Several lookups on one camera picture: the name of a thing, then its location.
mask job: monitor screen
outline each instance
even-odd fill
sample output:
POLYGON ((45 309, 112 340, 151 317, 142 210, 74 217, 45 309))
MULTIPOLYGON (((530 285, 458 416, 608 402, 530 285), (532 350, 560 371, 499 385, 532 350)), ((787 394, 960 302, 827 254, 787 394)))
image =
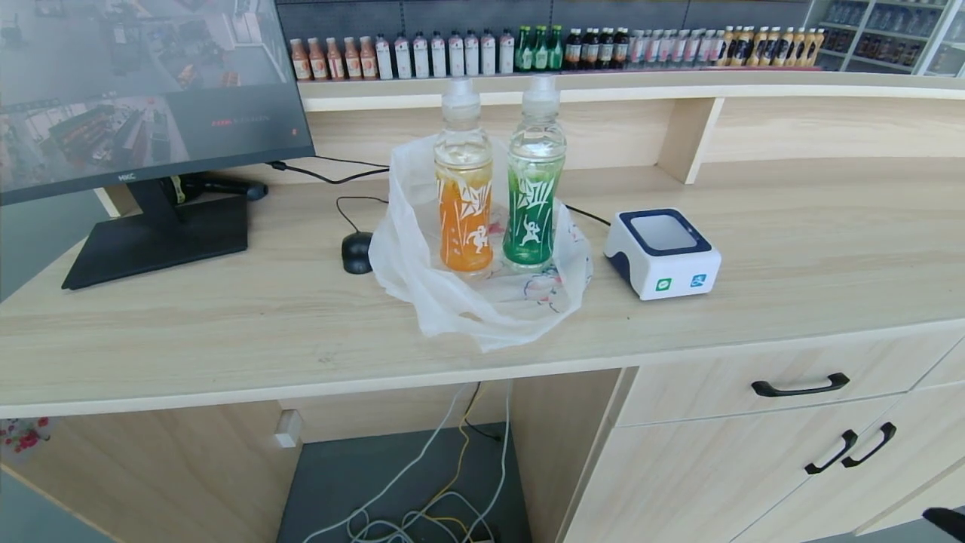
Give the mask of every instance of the monitor screen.
POLYGON ((309 156, 274 0, 0 0, 0 202, 309 156))

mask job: black computer mouse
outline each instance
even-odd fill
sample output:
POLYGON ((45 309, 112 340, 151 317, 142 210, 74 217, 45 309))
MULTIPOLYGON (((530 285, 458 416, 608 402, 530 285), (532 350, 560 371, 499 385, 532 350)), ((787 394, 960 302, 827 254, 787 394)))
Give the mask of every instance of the black computer mouse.
POLYGON ((372 232, 355 232, 342 240, 342 266, 345 271, 361 275, 372 271, 369 262, 369 243, 372 232))

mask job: monitor base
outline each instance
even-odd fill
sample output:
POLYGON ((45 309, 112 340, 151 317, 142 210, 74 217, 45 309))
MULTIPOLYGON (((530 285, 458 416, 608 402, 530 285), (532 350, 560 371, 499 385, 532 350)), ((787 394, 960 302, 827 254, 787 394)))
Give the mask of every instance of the monitor base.
POLYGON ((161 194, 157 180, 128 186, 144 212, 95 225, 62 288, 81 289, 248 248, 243 196, 175 209, 155 197, 161 194))

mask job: black handle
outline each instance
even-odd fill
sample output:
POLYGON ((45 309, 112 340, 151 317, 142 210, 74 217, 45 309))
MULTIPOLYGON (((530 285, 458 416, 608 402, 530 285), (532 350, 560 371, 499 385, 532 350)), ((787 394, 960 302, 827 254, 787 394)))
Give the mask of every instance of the black handle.
POLYGON ((841 438, 844 440, 844 448, 841 450, 841 452, 836 454, 835 457, 832 458, 831 460, 828 460, 828 463, 825 464, 824 466, 821 466, 820 468, 818 466, 815 466, 814 462, 811 462, 810 464, 804 467, 804 471, 807 472, 808 475, 815 475, 827 470, 828 468, 831 467, 832 464, 834 464, 835 462, 838 462, 841 459, 841 457, 844 456, 844 453, 851 450, 851 447, 854 446, 854 443, 858 442, 858 434, 855 434, 851 430, 847 430, 843 434, 841 434, 841 438))
POLYGON ((819 388, 802 388, 801 390, 777 390, 770 383, 766 381, 754 381, 751 383, 751 388, 758 396, 764 396, 765 398, 780 398, 782 396, 800 396, 802 394, 820 394, 821 392, 830 392, 832 390, 840 390, 844 388, 845 385, 851 383, 851 380, 847 378, 843 373, 832 373, 828 376, 828 381, 831 382, 830 385, 822 386, 819 388))
POLYGON ((885 443, 891 441, 892 438, 895 436, 895 432, 897 431, 898 429, 895 428, 895 426, 891 422, 885 422, 884 424, 881 425, 881 433, 885 435, 885 439, 881 440, 881 443, 879 443, 877 447, 872 449, 871 452, 866 454, 865 457, 862 458, 861 460, 855 460, 850 456, 848 456, 844 460, 841 460, 841 463, 844 464, 846 468, 854 468, 855 466, 861 466, 862 462, 866 461, 868 458, 873 456, 875 452, 878 452, 878 450, 880 450, 881 447, 885 446, 885 443))

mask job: plastic bag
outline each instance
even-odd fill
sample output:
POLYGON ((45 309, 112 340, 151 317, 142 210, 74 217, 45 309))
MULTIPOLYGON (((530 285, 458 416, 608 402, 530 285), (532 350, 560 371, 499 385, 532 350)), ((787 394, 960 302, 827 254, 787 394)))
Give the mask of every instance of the plastic bag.
POLYGON ((388 212, 369 249, 375 278, 388 294, 415 306, 426 336, 467 333, 484 352, 536 340, 582 304, 593 277, 590 243, 556 200, 552 266, 520 274, 504 263, 507 151, 493 140, 492 265, 482 276, 465 280, 449 271, 439 255, 434 141, 435 136, 412 141, 392 152, 388 212))

